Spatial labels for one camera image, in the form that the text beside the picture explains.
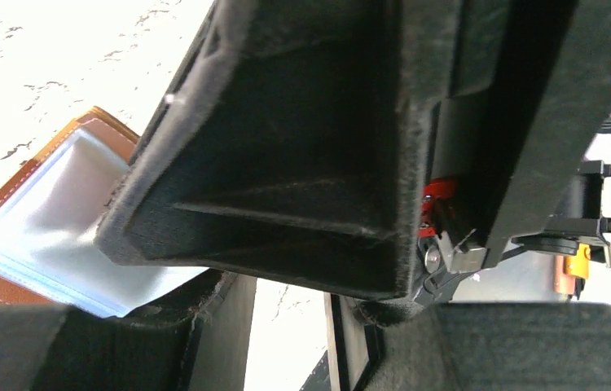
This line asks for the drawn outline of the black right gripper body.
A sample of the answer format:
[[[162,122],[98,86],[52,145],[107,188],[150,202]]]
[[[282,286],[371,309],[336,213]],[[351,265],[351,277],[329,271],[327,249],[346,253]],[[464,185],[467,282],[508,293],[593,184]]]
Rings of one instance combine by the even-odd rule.
[[[570,182],[560,190],[558,202],[546,194],[552,211],[542,217],[543,229],[514,235],[515,247],[497,255],[503,261],[525,252],[555,256],[554,290],[572,298],[582,292],[590,263],[604,263],[611,269],[611,217],[601,209],[603,199],[611,197],[611,186],[604,186],[611,178],[611,164],[586,158],[573,169],[571,159],[564,160]],[[459,283],[477,276],[492,255],[481,243],[484,235],[466,222],[467,214],[454,194],[455,182],[450,178],[433,180],[424,189],[418,234],[423,265],[416,297],[423,305],[449,301]]]

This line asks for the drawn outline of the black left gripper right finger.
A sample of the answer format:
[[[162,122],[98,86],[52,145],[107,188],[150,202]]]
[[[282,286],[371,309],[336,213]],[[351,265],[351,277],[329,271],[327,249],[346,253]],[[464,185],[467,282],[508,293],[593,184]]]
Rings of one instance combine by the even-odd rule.
[[[384,328],[327,308],[306,390],[611,390],[610,305],[433,305]]]

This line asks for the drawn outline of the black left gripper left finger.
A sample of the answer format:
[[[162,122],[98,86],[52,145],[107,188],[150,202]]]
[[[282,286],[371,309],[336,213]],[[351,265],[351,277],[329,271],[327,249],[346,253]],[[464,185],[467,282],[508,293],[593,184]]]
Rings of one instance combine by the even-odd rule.
[[[0,390],[241,390],[256,284],[207,270],[124,318],[0,305]]]

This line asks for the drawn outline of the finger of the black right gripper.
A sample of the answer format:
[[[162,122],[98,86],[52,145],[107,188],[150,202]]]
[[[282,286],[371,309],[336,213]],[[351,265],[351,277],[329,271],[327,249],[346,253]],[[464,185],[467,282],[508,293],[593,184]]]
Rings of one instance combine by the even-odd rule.
[[[365,300],[411,293],[458,1],[218,1],[102,219],[126,266],[207,266]]]
[[[516,1],[492,91],[486,247],[543,229],[560,190],[611,114],[611,1]]]

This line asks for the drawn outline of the brown leather card holder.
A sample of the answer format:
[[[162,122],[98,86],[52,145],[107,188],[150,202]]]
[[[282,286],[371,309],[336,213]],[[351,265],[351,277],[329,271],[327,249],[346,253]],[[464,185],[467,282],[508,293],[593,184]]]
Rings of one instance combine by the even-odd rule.
[[[0,187],[0,305],[56,302],[123,317],[200,275],[199,267],[120,266],[95,246],[99,215],[137,142],[93,107]]]

